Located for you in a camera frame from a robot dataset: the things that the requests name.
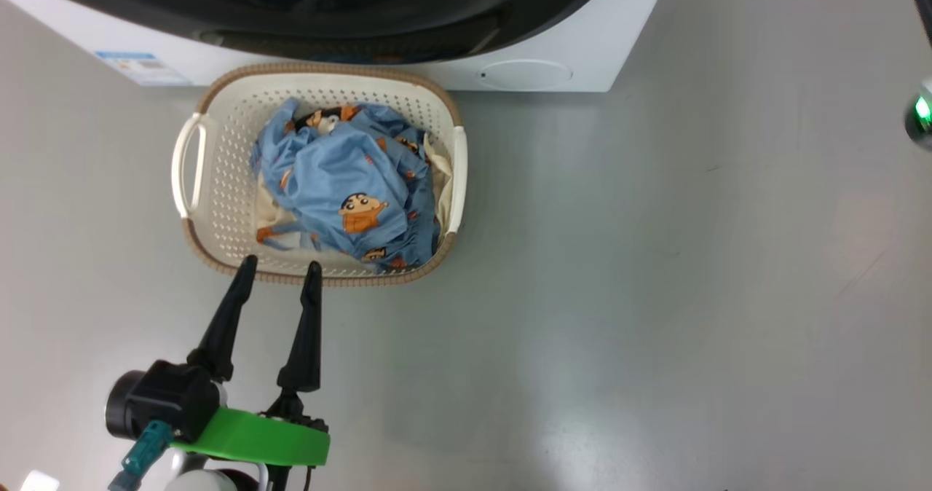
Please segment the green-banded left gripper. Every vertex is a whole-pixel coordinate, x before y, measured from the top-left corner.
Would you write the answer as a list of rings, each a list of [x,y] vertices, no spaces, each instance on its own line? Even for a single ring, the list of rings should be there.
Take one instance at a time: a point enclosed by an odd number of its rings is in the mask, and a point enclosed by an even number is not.
[[[231,361],[242,308],[252,294],[258,258],[247,255],[237,268],[200,343],[186,358],[216,382],[231,380]],[[234,462],[277,467],[319,467],[326,464],[331,447],[327,431],[313,427],[304,415],[299,393],[320,389],[322,382],[323,269],[309,263],[300,293],[301,315],[288,361],[277,375],[279,398],[267,412],[221,407],[214,412],[200,437],[174,440],[172,448]]]

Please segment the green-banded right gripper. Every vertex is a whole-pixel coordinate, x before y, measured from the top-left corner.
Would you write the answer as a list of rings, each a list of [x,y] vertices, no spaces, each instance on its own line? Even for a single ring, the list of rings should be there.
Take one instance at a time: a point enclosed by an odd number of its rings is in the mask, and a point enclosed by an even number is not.
[[[932,42],[931,0],[913,0],[929,45]],[[904,129],[909,139],[923,150],[931,150],[931,77],[920,83],[904,109]]]

